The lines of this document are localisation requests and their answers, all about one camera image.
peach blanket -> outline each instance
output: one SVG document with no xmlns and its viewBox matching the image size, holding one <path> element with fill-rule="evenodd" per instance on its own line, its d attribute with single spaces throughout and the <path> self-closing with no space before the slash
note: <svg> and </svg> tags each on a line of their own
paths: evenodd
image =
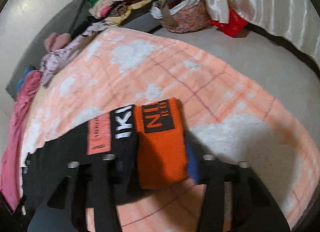
<svg viewBox="0 0 320 232">
<path fill-rule="evenodd" d="M 185 128 L 214 154 L 250 163 L 293 227 L 320 176 L 320 154 L 308 132 L 250 78 L 173 39 L 125 28 L 97 36 L 48 89 L 39 90 L 20 164 L 27 152 L 97 115 L 170 97 L 181 101 Z M 187 180 L 118 206 L 123 231 L 194 232 L 203 189 Z M 87 213 L 94 231 L 93 211 Z"/>
</svg>

white wall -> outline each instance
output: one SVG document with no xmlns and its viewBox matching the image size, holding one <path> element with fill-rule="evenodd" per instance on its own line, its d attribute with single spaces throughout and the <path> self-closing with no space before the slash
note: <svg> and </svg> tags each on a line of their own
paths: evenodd
<svg viewBox="0 0 320 232">
<path fill-rule="evenodd" d="M 8 144 L 9 117 L 0 111 L 0 163 Z"/>
<path fill-rule="evenodd" d="M 44 25 L 72 0 L 9 0 L 0 13 L 0 111 L 11 115 L 5 87 L 24 51 Z"/>
</svg>

pink cloth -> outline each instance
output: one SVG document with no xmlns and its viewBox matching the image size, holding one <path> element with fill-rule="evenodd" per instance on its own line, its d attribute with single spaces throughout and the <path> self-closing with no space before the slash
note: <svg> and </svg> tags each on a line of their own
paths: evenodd
<svg viewBox="0 0 320 232">
<path fill-rule="evenodd" d="M 13 210 L 20 200 L 20 146 L 27 124 L 29 107 L 40 85 L 42 73 L 33 70 L 26 75 L 9 123 L 9 142 L 2 158 L 0 191 Z"/>
<path fill-rule="evenodd" d="M 111 10 L 112 5 L 107 5 L 106 7 L 104 7 L 103 9 L 101 9 L 100 11 L 100 15 L 102 18 L 106 18 L 108 12 Z"/>
<path fill-rule="evenodd" d="M 47 52 L 55 51 L 57 49 L 62 49 L 71 41 L 71 36 L 69 33 L 57 34 L 51 33 L 50 36 L 44 40 L 44 47 Z"/>
</svg>

metal screw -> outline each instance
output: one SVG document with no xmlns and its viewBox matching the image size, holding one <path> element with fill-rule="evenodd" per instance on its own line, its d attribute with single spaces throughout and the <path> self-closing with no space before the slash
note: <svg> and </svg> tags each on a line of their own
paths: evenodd
<svg viewBox="0 0 320 232">
<path fill-rule="evenodd" d="M 213 161 L 215 159 L 215 156 L 211 155 L 211 154 L 206 154 L 206 155 L 203 156 L 203 159 L 205 161 Z"/>
<path fill-rule="evenodd" d="M 102 157 L 102 160 L 104 161 L 112 161 L 116 158 L 116 156 L 114 154 L 108 154 L 108 155 L 104 155 Z"/>
<path fill-rule="evenodd" d="M 75 169 L 79 167 L 79 162 L 70 162 L 68 163 L 68 168 Z"/>
<path fill-rule="evenodd" d="M 238 165 L 242 169 L 249 168 L 249 164 L 247 162 L 239 162 Z"/>
</svg>

white satin curtain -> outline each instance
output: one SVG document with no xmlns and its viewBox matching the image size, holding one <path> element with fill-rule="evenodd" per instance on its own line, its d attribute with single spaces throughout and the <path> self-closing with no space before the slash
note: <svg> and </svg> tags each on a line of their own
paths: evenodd
<svg viewBox="0 0 320 232">
<path fill-rule="evenodd" d="M 248 22 L 291 41 L 320 65 L 320 18 L 310 0 L 209 0 L 212 19 L 225 22 L 228 5 Z"/>
</svg>

